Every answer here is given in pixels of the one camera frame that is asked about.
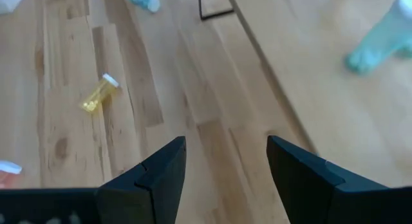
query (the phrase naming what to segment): light blue object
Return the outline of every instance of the light blue object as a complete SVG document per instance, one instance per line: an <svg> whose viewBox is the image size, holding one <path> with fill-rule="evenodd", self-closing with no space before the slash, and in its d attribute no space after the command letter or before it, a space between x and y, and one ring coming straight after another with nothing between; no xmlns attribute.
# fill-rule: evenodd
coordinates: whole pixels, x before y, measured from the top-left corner
<svg viewBox="0 0 412 224"><path fill-rule="evenodd" d="M412 0L396 0L346 57L346 65L356 73L369 73L395 51L412 57Z"/></svg>
<svg viewBox="0 0 412 224"><path fill-rule="evenodd" d="M130 0L135 5L141 6L142 8L149 10L152 13L155 13L160 8L159 0Z"/></svg>

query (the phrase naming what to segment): black wire frame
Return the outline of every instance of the black wire frame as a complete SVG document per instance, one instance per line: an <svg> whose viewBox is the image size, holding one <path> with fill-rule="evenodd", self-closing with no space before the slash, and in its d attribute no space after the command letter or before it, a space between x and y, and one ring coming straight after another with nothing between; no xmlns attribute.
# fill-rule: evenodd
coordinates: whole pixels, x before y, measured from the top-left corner
<svg viewBox="0 0 412 224"><path fill-rule="evenodd" d="M212 18L216 18L216 17L221 17L221 16L224 16L224 15L229 15L229 14L234 13L233 8L230 8L230 9L227 9L227 10L223 10L223 11L219 11L219 12L213 12L213 13L211 13L211 14L206 14L206 15L204 15L204 14L203 14L203 9L202 9L202 7L201 7L201 0L198 0L198 2L199 2L199 16L200 16L200 19L201 19L202 21L206 21L206 20L208 20L208 19L212 19Z"/></svg>

